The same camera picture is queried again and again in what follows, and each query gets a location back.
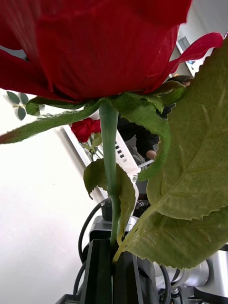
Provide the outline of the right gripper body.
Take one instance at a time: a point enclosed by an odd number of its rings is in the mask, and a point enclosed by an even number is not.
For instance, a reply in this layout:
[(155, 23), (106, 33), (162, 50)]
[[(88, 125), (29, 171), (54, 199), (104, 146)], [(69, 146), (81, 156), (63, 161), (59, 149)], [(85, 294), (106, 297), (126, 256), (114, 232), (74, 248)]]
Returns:
[(153, 263), (147, 259), (137, 258), (139, 278), (144, 304), (158, 304), (159, 295), (155, 280), (155, 269)]

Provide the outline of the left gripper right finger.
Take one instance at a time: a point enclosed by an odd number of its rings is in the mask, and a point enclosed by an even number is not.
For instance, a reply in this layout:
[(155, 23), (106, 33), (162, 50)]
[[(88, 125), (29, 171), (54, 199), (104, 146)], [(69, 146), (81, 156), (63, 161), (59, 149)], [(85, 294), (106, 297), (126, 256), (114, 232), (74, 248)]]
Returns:
[(137, 257), (129, 252), (120, 255), (115, 264), (114, 304), (143, 304)]

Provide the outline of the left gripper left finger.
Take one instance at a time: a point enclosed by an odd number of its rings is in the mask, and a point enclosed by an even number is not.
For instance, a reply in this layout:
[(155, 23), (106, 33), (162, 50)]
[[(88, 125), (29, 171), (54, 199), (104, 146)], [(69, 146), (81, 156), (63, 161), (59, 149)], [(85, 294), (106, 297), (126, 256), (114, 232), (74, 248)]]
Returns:
[(81, 303), (110, 304), (111, 302), (110, 240), (94, 239), (89, 245)]

